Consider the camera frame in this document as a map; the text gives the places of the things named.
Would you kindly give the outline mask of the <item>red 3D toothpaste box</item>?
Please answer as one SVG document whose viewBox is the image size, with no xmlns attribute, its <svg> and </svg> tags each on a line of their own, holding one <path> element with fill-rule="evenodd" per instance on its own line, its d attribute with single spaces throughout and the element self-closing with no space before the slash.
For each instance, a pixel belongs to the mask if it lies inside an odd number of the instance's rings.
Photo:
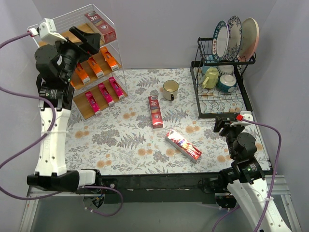
<svg viewBox="0 0 309 232">
<path fill-rule="evenodd" d="M 86 18 L 87 25 L 95 32 L 99 33 L 101 40 L 107 44 L 116 40 L 115 29 L 104 20 L 98 13 L 95 11 L 89 12 L 84 15 Z"/>
<path fill-rule="evenodd" d="M 197 163 L 202 155 L 202 152 L 197 147 L 175 130 L 170 130 L 165 139 L 193 163 Z"/>
<path fill-rule="evenodd" d="M 163 128 L 163 119 L 161 115 L 159 100 L 157 95 L 148 97 L 150 115 L 153 129 Z"/>
</svg>

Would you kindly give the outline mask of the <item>orange toothpaste box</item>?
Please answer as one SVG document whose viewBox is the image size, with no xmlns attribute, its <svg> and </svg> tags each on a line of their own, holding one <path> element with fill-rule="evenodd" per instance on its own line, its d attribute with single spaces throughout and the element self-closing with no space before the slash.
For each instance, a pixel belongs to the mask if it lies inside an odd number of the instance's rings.
<svg viewBox="0 0 309 232">
<path fill-rule="evenodd" d="M 101 78 L 104 76 L 104 72 L 103 70 L 101 69 L 101 67 L 97 64 L 97 62 L 94 60 L 93 57 L 90 57 L 88 60 L 87 60 L 90 68 L 93 70 L 93 72 L 95 73 L 96 77 L 97 78 Z"/>
<path fill-rule="evenodd" d="M 83 69 L 80 63 L 77 64 L 75 72 L 77 73 L 78 77 L 81 79 L 82 83 L 85 85 L 90 82 L 90 78 L 86 71 Z"/>
<path fill-rule="evenodd" d="M 109 52 L 107 47 L 103 47 L 100 49 L 101 54 L 104 57 L 104 60 L 108 63 L 109 67 L 111 68 L 112 71 L 115 71 L 119 69 L 119 65 L 116 61 L 116 59 L 112 56 L 112 54 Z"/>
</svg>

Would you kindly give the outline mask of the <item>orange toothpaste box top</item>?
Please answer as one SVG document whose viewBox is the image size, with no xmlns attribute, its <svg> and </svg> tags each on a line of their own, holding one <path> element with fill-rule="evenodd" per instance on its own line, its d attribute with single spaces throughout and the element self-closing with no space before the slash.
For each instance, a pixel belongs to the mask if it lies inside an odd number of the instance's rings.
<svg viewBox="0 0 309 232">
<path fill-rule="evenodd" d="M 90 57 L 88 60 L 87 60 L 90 68 L 93 70 L 93 72 L 95 73 L 96 77 L 97 78 L 101 78 L 104 76 L 104 72 L 103 70 L 101 69 L 101 67 L 97 64 L 97 62 L 94 60 L 93 57 Z"/>
</svg>

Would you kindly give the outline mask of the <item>pink toothpaste box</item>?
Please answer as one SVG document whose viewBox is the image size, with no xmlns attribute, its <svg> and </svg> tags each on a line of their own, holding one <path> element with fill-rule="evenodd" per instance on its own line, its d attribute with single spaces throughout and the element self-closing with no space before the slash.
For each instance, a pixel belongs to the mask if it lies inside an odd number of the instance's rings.
<svg viewBox="0 0 309 232">
<path fill-rule="evenodd" d="M 100 84 L 98 84 L 98 88 L 99 88 L 100 92 L 102 93 L 104 99 L 108 103 L 108 105 L 109 106 L 113 106 L 114 105 L 114 100 L 113 100 L 111 94 L 108 92 L 108 90 L 105 87 L 105 85 L 103 83 L 100 83 Z"/>
<path fill-rule="evenodd" d="M 121 87 L 118 85 L 117 81 L 115 80 L 114 77 L 110 77 L 109 78 L 109 82 L 112 86 L 112 88 L 114 89 L 116 95 L 118 96 L 118 98 L 121 100 L 122 98 L 125 97 L 124 92 L 122 91 Z"/>
<path fill-rule="evenodd" d="M 86 92 L 85 96 L 86 96 L 86 98 L 87 98 L 87 100 L 88 100 L 88 102 L 89 102 L 89 104 L 90 104 L 94 114 L 96 116 L 99 115 L 101 113 L 101 110 L 100 110 L 100 108 L 99 108 L 99 106 L 98 106 L 98 104 L 97 104 L 93 94 L 91 93 L 91 91 Z"/>
</svg>

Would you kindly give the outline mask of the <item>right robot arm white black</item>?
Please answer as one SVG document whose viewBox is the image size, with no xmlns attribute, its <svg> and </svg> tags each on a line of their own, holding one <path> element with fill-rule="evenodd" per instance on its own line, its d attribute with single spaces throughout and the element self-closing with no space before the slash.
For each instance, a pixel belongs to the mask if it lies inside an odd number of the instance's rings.
<svg viewBox="0 0 309 232">
<path fill-rule="evenodd" d="M 255 232 L 289 232 L 271 196 L 275 177 L 267 184 L 263 169 L 258 163 L 256 139 L 244 132 L 254 123 L 250 112 L 234 117 L 216 117 L 213 131 L 226 139 L 232 164 L 219 172 L 218 185 L 230 192 Z"/>
</svg>

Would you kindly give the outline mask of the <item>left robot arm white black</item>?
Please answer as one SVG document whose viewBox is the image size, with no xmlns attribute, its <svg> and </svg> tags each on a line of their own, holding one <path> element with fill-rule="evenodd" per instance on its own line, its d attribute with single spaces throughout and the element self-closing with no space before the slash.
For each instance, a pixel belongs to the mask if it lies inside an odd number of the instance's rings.
<svg viewBox="0 0 309 232">
<path fill-rule="evenodd" d="M 37 89 L 40 96 L 41 141 L 38 162 L 34 174 L 27 176 L 27 184 L 42 190 L 76 192 L 86 186 L 92 193 L 102 190 L 103 182 L 97 169 L 67 170 L 65 141 L 71 113 L 74 87 L 71 78 L 79 62 L 88 60 L 99 52 L 100 35 L 87 33 L 76 27 L 69 31 L 79 42 L 57 33 L 39 29 L 45 45 L 35 52 Z"/>
</svg>

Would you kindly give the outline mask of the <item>teal white bowl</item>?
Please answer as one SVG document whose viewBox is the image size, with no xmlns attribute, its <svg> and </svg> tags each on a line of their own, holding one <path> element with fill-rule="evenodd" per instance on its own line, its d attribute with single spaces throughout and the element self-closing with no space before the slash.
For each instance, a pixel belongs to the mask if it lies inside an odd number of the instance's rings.
<svg viewBox="0 0 309 232">
<path fill-rule="evenodd" d="M 217 88 L 222 92 L 231 93 L 235 90 L 237 85 L 236 78 L 230 74 L 222 75 L 217 82 Z"/>
</svg>

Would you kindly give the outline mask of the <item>yellow green mug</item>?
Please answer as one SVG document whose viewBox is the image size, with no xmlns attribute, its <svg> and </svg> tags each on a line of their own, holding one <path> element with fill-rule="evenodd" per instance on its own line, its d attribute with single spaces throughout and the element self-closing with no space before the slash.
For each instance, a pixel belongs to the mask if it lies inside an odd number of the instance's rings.
<svg viewBox="0 0 309 232">
<path fill-rule="evenodd" d="M 202 83 L 202 88 L 212 89 L 217 85 L 219 79 L 219 71 L 215 67 L 210 67 L 204 75 L 204 81 Z"/>
</svg>

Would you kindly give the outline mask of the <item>white blue patterned bowl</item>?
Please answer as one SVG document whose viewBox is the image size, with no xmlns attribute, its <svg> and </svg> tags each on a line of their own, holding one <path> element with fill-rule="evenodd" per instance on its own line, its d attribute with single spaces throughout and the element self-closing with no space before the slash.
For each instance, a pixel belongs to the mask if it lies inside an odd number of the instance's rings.
<svg viewBox="0 0 309 232">
<path fill-rule="evenodd" d="M 228 74 L 228 75 L 234 74 L 234 66 L 233 65 L 218 65 L 218 66 L 216 66 L 216 68 L 217 68 L 220 76 L 225 75 L 225 74 Z"/>
</svg>

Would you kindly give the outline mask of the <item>floral table mat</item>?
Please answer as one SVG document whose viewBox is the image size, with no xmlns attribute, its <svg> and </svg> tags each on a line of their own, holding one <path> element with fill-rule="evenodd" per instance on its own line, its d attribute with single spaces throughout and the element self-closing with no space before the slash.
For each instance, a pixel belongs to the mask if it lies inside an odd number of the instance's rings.
<svg viewBox="0 0 309 232">
<path fill-rule="evenodd" d="M 231 158 L 225 138 L 213 132 L 213 119 L 198 118 L 189 69 L 126 70 L 128 96 L 99 116 L 84 120 L 76 106 L 68 121 L 65 160 L 69 170 L 99 169 L 103 175 L 218 172 Z M 179 84 L 174 101 L 163 84 Z M 163 128 L 153 129 L 148 97 L 157 95 Z M 201 152 L 191 162 L 165 139 L 175 130 Z"/>
</svg>

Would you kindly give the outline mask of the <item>white plate blue rim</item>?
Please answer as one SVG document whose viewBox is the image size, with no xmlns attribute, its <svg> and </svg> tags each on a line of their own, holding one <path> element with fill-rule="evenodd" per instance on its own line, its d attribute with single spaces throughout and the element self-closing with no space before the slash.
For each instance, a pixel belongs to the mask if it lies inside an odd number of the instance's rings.
<svg viewBox="0 0 309 232">
<path fill-rule="evenodd" d="M 220 21 L 214 31 L 212 38 L 212 56 L 215 62 L 220 62 L 224 57 L 229 41 L 229 31 L 227 23 Z"/>
</svg>

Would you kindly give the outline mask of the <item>cream pink plate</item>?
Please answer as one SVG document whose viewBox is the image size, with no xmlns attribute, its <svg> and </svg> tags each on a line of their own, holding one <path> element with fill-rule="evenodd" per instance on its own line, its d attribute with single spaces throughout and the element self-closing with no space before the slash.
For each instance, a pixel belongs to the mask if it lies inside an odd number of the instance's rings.
<svg viewBox="0 0 309 232">
<path fill-rule="evenodd" d="M 242 40 L 238 60 L 248 61 L 255 53 L 259 42 L 259 26 L 255 19 L 247 18 L 242 23 Z"/>
</svg>

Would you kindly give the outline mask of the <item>blue floral plate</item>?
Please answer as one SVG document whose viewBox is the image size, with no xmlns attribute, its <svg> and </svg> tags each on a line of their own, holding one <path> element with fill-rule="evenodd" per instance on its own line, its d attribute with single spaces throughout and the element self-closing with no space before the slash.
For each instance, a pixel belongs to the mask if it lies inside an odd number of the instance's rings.
<svg viewBox="0 0 309 232">
<path fill-rule="evenodd" d="M 240 50 L 242 40 L 242 25 L 238 16 L 234 15 L 228 20 L 229 42 L 227 47 L 227 60 L 233 61 Z"/>
</svg>

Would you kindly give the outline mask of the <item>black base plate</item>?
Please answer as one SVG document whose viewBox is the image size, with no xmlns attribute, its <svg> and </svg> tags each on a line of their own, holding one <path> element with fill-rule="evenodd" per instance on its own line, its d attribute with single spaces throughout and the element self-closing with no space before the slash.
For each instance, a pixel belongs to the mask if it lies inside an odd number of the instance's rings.
<svg viewBox="0 0 309 232">
<path fill-rule="evenodd" d="M 103 175 L 104 187 L 115 184 L 125 203 L 216 203 L 229 195 L 220 186 L 218 173 Z"/>
</svg>

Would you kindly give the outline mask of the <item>aluminium frame rail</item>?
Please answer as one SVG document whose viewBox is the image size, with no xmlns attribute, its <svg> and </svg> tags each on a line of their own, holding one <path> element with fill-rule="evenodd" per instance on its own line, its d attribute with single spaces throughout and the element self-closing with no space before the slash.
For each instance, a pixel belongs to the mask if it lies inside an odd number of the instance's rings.
<svg viewBox="0 0 309 232">
<path fill-rule="evenodd" d="M 115 188 L 115 184 L 111 184 L 110 188 Z M 116 204 L 119 202 L 118 194 L 114 191 L 110 190 L 104 190 L 103 193 L 105 194 L 105 201 L 106 204 Z M 87 189 L 79 189 L 75 193 L 71 192 L 63 192 L 61 194 L 58 194 L 58 197 L 83 197 L 85 198 L 86 205 L 89 205 L 88 207 L 95 208 L 95 205 L 92 203 L 92 201 L 101 195 L 101 190 L 95 189 L 95 190 L 87 190 Z M 291 201 L 291 194 L 290 190 L 288 188 L 288 185 L 286 183 L 286 180 L 283 175 L 277 175 L 274 187 L 273 187 L 273 193 L 272 195 L 275 196 L 281 196 L 279 198 L 282 199 L 283 208 L 286 211 L 287 216 L 287 224 L 290 223 L 292 226 L 292 231 L 294 232 L 300 232 L 300 225 L 297 219 L 297 216 L 295 214 L 293 204 Z M 230 210 L 234 206 L 236 206 L 236 200 L 234 200 L 233 195 L 229 194 L 226 196 L 216 196 L 216 203 L 202 203 L 202 206 L 206 207 L 212 207 L 214 209 L 219 210 Z M 19 231 L 20 232 L 30 232 L 32 223 L 34 221 L 36 209 L 38 206 L 39 200 L 34 201 L 27 201 L 26 202 L 26 208 L 24 210 L 22 222 Z"/>
</svg>

